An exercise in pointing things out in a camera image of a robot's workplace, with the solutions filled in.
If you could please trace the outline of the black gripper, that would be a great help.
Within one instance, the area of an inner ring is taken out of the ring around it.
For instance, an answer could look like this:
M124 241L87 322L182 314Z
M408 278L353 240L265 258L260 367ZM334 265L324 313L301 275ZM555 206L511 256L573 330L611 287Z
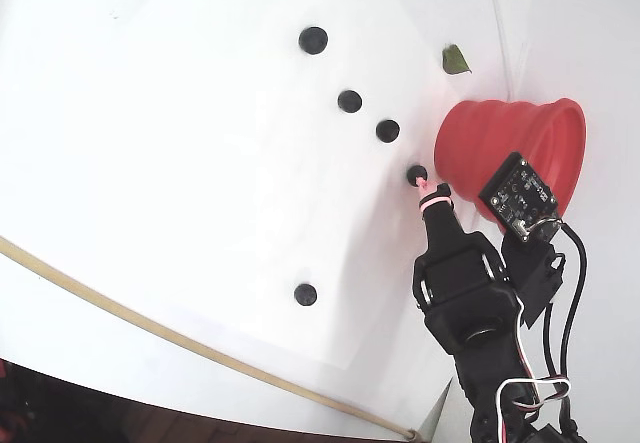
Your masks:
M412 292L424 323L450 355L486 334L514 332L519 304L496 249L466 233L447 183L416 178L427 250L414 263Z

